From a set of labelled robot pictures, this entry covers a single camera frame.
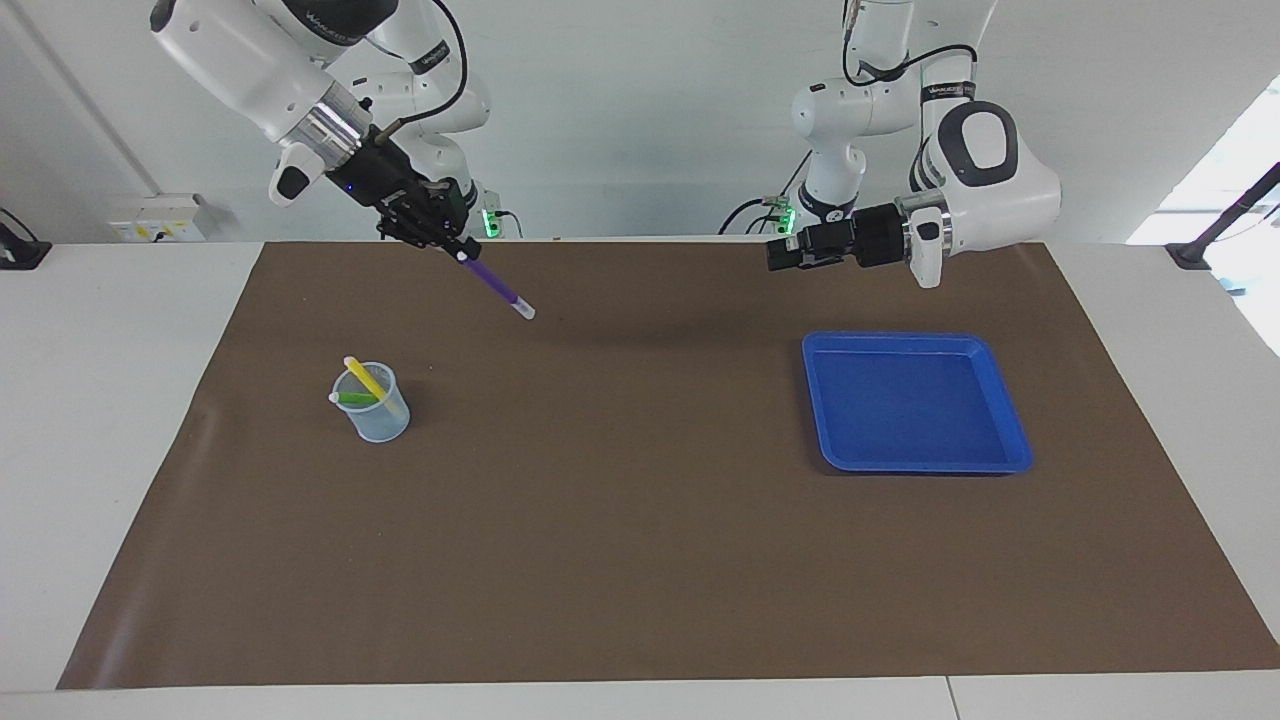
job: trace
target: plastic tray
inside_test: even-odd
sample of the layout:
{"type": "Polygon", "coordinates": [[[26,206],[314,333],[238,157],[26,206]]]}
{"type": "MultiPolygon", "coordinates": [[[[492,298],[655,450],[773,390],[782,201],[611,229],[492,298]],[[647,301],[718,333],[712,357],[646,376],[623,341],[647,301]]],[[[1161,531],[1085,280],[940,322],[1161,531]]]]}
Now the plastic tray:
{"type": "Polygon", "coordinates": [[[1032,466],[991,347],[968,334],[813,333],[822,454],[851,473],[1009,475],[1032,466]]]}

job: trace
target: green marker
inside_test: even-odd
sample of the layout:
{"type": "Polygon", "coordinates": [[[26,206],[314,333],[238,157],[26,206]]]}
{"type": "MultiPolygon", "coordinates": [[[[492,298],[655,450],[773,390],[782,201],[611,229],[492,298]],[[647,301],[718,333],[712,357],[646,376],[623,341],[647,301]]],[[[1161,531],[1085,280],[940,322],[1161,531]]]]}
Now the green marker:
{"type": "Polygon", "coordinates": [[[378,398],[367,392],[335,392],[329,396],[329,402],[349,407],[369,407],[370,405],[378,405],[378,398]]]}

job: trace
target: table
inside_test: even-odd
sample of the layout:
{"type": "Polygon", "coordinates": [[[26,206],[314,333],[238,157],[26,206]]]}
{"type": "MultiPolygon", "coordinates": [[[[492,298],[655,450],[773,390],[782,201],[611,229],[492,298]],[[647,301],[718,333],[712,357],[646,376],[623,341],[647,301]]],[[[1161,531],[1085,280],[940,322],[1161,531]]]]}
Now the table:
{"type": "MultiPolygon", "coordinates": [[[[959,710],[968,720],[1025,716],[1030,707],[1073,716],[1092,703],[1093,716],[1143,716],[1143,710],[1189,717],[1211,707],[1220,712],[1230,698],[1235,716],[1263,717],[1280,705],[1280,673],[1274,671],[46,694],[260,250],[250,243],[63,246],[37,273],[0,277],[0,301],[13,318],[4,347],[17,368],[4,374],[0,389],[18,397],[19,387],[58,388],[47,402],[10,406],[0,416],[6,438],[0,446],[6,606],[0,691],[35,693],[0,697],[5,716],[102,716],[108,708],[160,716],[175,707],[198,707],[211,717],[282,707],[314,716],[376,706],[388,714],[433,707],[442,716],[503,707],[531,716],[614,707],[636,716],[735,717],[797,710],[954,717],[959,710]],[[140,374],[151,392],[102,392],[140,382],[140,374]]],[[[1280,420],[1280,359],[1210,275],[1176,270],[1161,249],[1057,245],[1052,252],[1272,635],[1280,634],[1280,575],[1274,571],[1280,443],[1267,432],[1280,420]]]]}

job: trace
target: wall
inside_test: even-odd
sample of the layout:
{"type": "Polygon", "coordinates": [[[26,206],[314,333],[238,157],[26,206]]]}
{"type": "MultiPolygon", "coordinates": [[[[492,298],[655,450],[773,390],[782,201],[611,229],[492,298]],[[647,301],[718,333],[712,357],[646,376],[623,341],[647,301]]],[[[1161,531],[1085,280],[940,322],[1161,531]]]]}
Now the wall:
{"type": "MultiPolygon", "coordinates": [[[[108,242],[119,173],[0,24],[0,206],[52,242],[108,242]]],[[[20,232],[9,220],[3,220],[20,232]]]]}
{"type": "MultiPolygon", "coordinates": [[[[337,190],[288,211],[262,187],[275,150],[148,37],[151,0],[9,0],[31,15],[166,192],[200,192],[224,237],[371,237],[337,190]]],[[[776,192],[806,145],[792,94],[838,72],[838,3],[454,0],[490,124],[460,137],[476,176],[530,234],[714,232],[776,192]]],[[[928,14],[931,1],[922,0],[928,14]]],[[[932,0],[955,12],[982,0],[932,0]]],[[[1006,3],[983,42],[979,92],[1006,105],[1062,174],[1055,240],[1120,242],[1280,72],[1272,0],[1006,3]]],[[[367,47],[335,74],[376,72],[367,47]]],[[[10,122],[10,102],[0,118],[10,122]]],[[[904,190],[911,132],[869,138],[869,202],[904,190]]],[[[100,178],[59,173],[90,197],[100,178]]],[[[56,209],[46,206],[45,215],[56,209]]]]}

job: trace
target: window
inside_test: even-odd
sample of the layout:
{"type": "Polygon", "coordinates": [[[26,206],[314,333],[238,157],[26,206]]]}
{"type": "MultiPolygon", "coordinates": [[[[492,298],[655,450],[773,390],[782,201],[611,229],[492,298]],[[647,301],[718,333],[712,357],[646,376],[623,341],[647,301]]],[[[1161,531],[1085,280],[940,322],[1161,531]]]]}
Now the window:
{"type": "MultiPolygon", "coordinates": [[[[1133,245],[1190,242],[1280,161],[1280,77],[1129,238],[1133,245]]],[[[1222,233],[1206,254],[1240,311],[1280,354],[1280,188],[1222,233]]]]}

